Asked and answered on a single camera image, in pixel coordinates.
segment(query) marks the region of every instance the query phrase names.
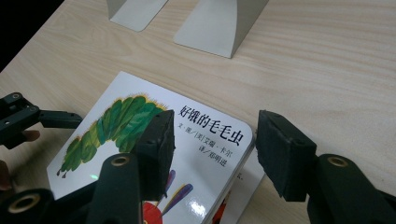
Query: picture book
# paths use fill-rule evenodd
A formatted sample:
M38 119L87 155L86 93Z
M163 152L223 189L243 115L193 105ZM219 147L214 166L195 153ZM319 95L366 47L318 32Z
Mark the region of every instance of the picture book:
M103 161L129 152L161 111L175 111L167 197L143 202L147 223L212 223L253 146L252 129L212 107L120 72L47 168L55 199L100 178Z

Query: book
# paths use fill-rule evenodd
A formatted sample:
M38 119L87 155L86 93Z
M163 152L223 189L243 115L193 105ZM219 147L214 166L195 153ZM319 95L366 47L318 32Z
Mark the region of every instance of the book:
M253 148L252 129L239 119L125 72L110 83L49 164L55 200L96 181L103 161L131 150L150 119L167 109L175 111L176 145L168 197L144 202L144 219L147 223L211 223Z

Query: metal screw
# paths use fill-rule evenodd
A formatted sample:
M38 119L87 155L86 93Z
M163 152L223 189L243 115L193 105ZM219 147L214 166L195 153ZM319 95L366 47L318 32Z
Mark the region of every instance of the metal screw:
M347 167L347 162L339 157L329 157L327 158L327 161L335 166Z
M12 203L8 208L8 212L12 214L22 213L34 207L38 202L40 202L38 193L28 194Z
M120 156L111 161L113 166L122 166L129 162L128 157Z

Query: book cover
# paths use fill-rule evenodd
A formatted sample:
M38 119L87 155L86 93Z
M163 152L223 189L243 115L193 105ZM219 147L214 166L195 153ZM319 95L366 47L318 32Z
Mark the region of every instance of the book cover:
M147 223L210 223L248 159L253 132L243 121L120 72L47 168L55 199L99 178L103 161L127 152L150 119L175 111L175 154L167 198L144 202Z

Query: human hand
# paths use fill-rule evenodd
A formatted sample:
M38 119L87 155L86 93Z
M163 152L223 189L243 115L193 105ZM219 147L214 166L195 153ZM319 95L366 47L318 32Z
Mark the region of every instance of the human hand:
M23 131L23 135L26 137L26 142L33 142L40 136L40 132ZM9 189L12 189L9 170L7 164L4 161L0 161L0 190Z

